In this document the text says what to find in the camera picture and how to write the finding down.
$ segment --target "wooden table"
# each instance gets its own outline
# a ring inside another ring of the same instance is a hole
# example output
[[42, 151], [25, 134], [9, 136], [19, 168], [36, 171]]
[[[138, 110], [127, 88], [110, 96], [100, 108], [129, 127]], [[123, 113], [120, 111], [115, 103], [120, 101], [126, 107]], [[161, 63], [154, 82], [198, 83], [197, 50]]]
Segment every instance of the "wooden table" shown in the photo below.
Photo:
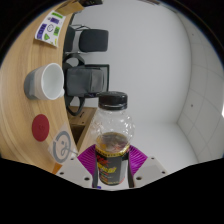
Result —
[[[1, 156], [48, 172], [53, 172], [55, 166], [55, 160], [48, 152], [49, 144], [62, 125], [69, 127], [65, 102], [63, 98], [29, 100], [24, 94], [23, 84], [27, 74], [35, 68], [53, 62], [62, 66], [64, 38], [72, 15], [65, 19], [58, 48], [34, 39], [45, 16], [57, 7], [44, 12], [26, 27], [8, 51], [0, 71]], [[43, 142], [34, 139], [31, 129], [38, 114], [46, 115], [50, 123], [49, 135]]]

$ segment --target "plastic jar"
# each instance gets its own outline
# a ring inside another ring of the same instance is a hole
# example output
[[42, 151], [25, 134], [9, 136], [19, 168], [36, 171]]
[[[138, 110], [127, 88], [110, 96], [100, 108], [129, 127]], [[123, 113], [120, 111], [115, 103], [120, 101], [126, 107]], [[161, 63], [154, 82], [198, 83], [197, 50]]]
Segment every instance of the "plastic jar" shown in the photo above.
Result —
[[130, 142], [135, 126], [127, 113], [128, 96], [122, 92], [103, 92], [91, 122], [99, 178], [106, 185], [118, 185], [125, 178]]

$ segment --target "white mug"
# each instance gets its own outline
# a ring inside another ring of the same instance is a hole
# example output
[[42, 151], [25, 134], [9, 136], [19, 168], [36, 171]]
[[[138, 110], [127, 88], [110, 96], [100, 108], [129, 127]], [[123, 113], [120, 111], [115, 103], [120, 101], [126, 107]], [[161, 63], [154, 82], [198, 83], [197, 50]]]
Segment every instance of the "white mug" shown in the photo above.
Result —
[[51, 63], [30, 72], [24, 82], [29, 99], [55, 100], [64, 96], [64, 73], [60, 65]]

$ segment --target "red coaster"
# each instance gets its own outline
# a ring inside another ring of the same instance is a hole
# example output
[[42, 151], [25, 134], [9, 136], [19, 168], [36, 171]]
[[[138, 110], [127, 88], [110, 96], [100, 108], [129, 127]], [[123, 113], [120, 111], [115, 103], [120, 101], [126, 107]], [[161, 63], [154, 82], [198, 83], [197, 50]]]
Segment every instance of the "red coaster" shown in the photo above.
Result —
[[32, 124], [32, 132], [33, 132], [33, 137], [39, 141], [42, 142], [44, 141], [48, 134], [49, 134], [49, 121], [47, 117], [43, 114], [37, 115]]

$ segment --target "sticker on table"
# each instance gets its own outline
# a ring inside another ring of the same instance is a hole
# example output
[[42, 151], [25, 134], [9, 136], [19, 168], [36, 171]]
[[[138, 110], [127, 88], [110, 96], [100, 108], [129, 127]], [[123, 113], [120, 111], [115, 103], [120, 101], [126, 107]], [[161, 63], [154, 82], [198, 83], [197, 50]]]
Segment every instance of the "sticker on table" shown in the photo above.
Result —
[[77, 157], [78, 151], [73, 141], [67, 125], [64, 124], [48, 148], [48, 151], [57, 163], [63, 164], [68, 159]]
[[51, 11], [37, 29], [35, 39], [58, 47], [58, 38], [60, 37], [65, 18], [66, 16], [63, 16], [54, 10]]
[[60, 18], [60, 19], [63, 18], [63, 16], [62, 16], [61, 14], [56, 13], [56, 12], [51, 13], [51, 15], [53, 15], [53, 16], [57, 16], [57, 17]]
[[58, 36], [60, 28], [58, 26], [56, 26], [55, 30], [54, 30], [54, 35]]
[[50, 21], [51, 21], [52, 23], [56, 23], [56, 24], [59, 23], [59, 20], [58, 20], [58, 19], [55, 19], [54, 17], [52, 17]]
[[42, 40], [42, 36], [43, 36], [43, 33], [44, 33], [44, 30], [46, 28], [47, 24], [42, 24], [40, 29], [38, 30], [38, 33], [37, 33], [37, 39], [39, 40]]
[[50, 37], [45, 33], [44, 40], [48, 40], [48, 39], [50, 39]]
[[54, 30], [54, 25], [50, 24], [48, 27], [47, 27], [47, 31], [48, 32], [52, 32]]

